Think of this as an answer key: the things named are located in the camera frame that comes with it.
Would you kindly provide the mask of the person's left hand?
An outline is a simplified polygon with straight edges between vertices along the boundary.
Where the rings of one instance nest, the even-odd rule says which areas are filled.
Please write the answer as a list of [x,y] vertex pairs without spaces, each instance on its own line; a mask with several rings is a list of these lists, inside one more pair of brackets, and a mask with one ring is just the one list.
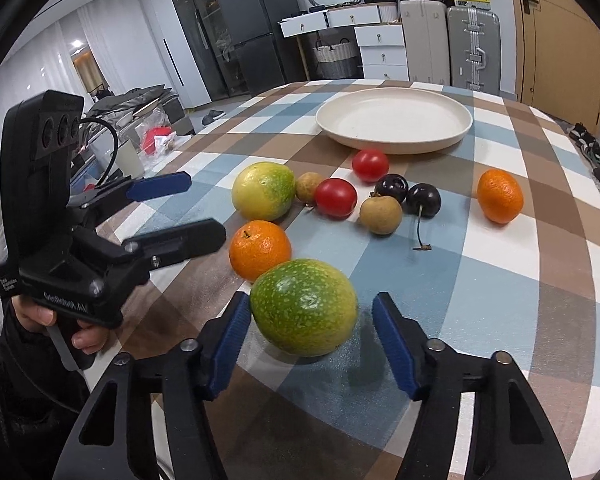
[[[29,332],[44,332],[56,325],[57,313],[36,304],[28,296],[12,297],[12,307],[19,323]],[[79,321],[78,324],[80,328],[71,339],[73,347],[88,356],[102,351],[109,339],[110,330],[84,321]]]

